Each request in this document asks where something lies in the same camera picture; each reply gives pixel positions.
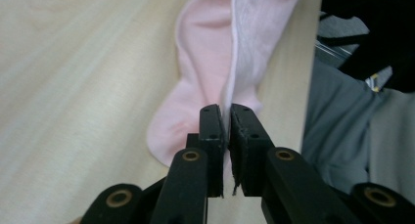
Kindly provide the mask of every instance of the gray cloth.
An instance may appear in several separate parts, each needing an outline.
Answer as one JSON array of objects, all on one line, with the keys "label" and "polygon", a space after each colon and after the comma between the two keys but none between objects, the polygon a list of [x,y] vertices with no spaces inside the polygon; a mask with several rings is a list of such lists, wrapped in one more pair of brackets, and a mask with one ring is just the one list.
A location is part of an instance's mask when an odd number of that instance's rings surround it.
[{"label": "gray cloth", "polygon": [[415,93],[385,95],[370,125],[370,180],[415,203]]},{"label": "gray cloth", "polygon": [[415,203],[415,93],[374,93],[315,61],[302,156],[346,193],[373,182]]},{"label": "gray cloth", "polygon": [[384,95],[318,60],[301,153],[323,180],[345,192],[369,181],[369,123]]}]

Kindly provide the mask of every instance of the black object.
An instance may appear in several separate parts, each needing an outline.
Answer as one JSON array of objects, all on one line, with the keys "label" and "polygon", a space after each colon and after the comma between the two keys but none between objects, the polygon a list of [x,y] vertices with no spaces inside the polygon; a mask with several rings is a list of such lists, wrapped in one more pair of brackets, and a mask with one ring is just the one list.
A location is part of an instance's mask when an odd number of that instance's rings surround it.
[{"label": "black object", "polygon": [[392,67],[385,87],[402,92],[415,91],[415,0],[323,0],[326,15],[343,19],[360,18],[369,34],[340,38],[317,37],[328,46],[359,44],[340,70],[364,80]]},{"label": "black object", "polygon": [[[81,224],[207,222],[208,198],[221,197],[222,164],[228,144],[219,107],[201,109],[200,133],[189,134],[165,178],[142,191],[110,187],[91,204]],[[415,206],[376,184],[359,184],[351,195],[324,184],[301,155],[275,148],[254,112],[231,108],[229,150],[238,186],[262,197],[267,223],[415,223]]]}]

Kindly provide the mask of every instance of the pink sock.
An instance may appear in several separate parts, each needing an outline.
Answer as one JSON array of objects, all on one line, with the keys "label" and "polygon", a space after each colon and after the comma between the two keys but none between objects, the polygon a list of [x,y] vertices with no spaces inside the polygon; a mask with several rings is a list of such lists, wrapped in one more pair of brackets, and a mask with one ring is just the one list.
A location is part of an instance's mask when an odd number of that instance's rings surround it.
[{"label": "pink sock", "polygon": [[233,57],[221,106],[225,128],[232,103],[261,109],[256,88],[297,1],[232,0]]},{"label": "pink sock", "polygon": [[176,24],[182,78],[147,133],[149,149],[160,162],[170,165],[174,154],[185,148],[187,134],[198,133],[199,110],[204,106],[220,104],[226,128],[232,103],[260,110],[256,86],[296,3],[232,0],[231,6],[231,0],[190,0],[186,4]]},{"label": "pink sock", "polygon": [[147,132],[151,153],[169,166],[188,133],[199,132],[199,110],[220,103],[231,66],[231,0],[190,0],[176,22],[181,79]]}]

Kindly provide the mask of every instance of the light wood surface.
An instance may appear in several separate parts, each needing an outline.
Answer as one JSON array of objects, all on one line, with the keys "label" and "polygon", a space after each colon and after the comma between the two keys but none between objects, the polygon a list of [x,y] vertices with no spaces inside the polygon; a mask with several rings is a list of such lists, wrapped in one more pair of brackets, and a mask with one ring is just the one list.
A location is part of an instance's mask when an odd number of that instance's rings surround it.
[{"label": "light wood surface", "polygon": [[[0,223],[68,223],[106,188],[165,176],[147,126],[179,78],[187,0],[0,0]],[[259,88],[276,146],[300,149],[320,0],[299,0]],[[208,223],[263,223],[260,199]]]}]

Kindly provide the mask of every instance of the table surface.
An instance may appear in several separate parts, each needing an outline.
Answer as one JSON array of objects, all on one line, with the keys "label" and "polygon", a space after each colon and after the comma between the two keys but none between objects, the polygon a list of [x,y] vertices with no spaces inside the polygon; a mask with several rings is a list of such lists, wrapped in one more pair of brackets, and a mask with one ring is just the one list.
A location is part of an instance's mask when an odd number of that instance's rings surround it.
[{"label": "table surface", "polygon": [[[106,188],[146,188],[168,168],[146,130],[179,78],[187,0],[0,0],[2,223],[68,223]],[[300,149],[320,0],[299,0],[263,82],[276,146]],[[209,199],[208,223],[264,223],[260,199]]]}]

